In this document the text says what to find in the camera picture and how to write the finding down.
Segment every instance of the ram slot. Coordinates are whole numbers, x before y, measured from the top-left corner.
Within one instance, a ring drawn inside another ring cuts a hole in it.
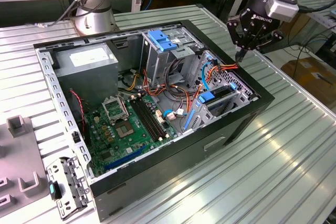
[[[165,133],[159,123],[155,120],[151,111],[147,108],[143,101],[133,100],[130,104],[153,141],[157,142],[160,140],[159,138],[163,138],[165,136]]]

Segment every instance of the green circuit board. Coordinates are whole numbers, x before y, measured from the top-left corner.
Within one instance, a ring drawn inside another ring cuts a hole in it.
[[[153,111],[158,108],[152,98],[146,95],[142,101],[151,106],[152,115],[155,118]],[[154,141],[133,110],[130,101],[124,101],[124,104],[129,118],[126,121],[116,122],[115,125],[110,124],[103,106],[85,114],[91,138],[91,145],[88,146],[92,159],[90,166],[95,176],[104,174],[108,170],[107,166],[113,162],[129,157],[131,154],[139,156],[177,137],[174,128],[166,123],[166,127],[161,127],[169,137],[165,137],[162,141]],[[110,116],[122,111],[117,102],[108,104],[106,108]]]

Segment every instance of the open computer tower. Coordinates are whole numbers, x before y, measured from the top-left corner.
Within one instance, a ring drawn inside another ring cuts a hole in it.
[[[65,220],[103,221],[237,139],[274,99],[191,22],[35,45],[73,157],[47,167]]]

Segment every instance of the expansion slot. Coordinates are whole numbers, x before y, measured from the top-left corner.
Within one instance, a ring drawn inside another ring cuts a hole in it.
[[[104,169],[105,170],[113,169],[113,168],[115,168],[115,167],[117,167],[117,166],[119,166],[123,163],[128,162],[131,159],[134,159],[137,156],[140,156],[141,153],[142,153],[142,150],[145,149],[146,147],[147,146],[145,145],[145,146],[141,147],[140,149],[138,149],[136,152],[133,152],[133,153],[131,153],[131,154],[119,159],[119,160],[116,160],[116,161],[104,166]]]
[[[130,104],[150,134],[152,140],[155,142],[163,140],[165,132],[160,127],[158,121],[153,117],[146,104],[140,99],[131,100]]]

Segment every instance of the slotted metal worktop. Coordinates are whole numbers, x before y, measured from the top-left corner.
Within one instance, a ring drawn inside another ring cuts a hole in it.
[[[332,1],[333,0],[298,0],[298,3],[300,5],[303,5],[309,8],[318,8]],[[320,12],[308,13],[307,15],[311,17],[312,19],[314,19],[315,21],[317,21],[318,23],[320,23],[321,25],[325,26],[326,28],[334,27],[333,29],[331,29],[331,31],[336,33],[336,19],[330,16],[331,10],[336,10],[336,5],[333,5]]]
[[[116,15],[131,28],[189,19],[230,56],[226,27],[196,6]],[[0,28],[0,122],[32,120],[44,166],[72,156],[32,44],[76,37],[69,22]],[[241,64],[276,99],[238,140],[104,223],[322,223],[336,206],[336,117],[258,53]],[[61,222],[47,196],[0,223]],[[93,204],[67,223],[98,223]]]

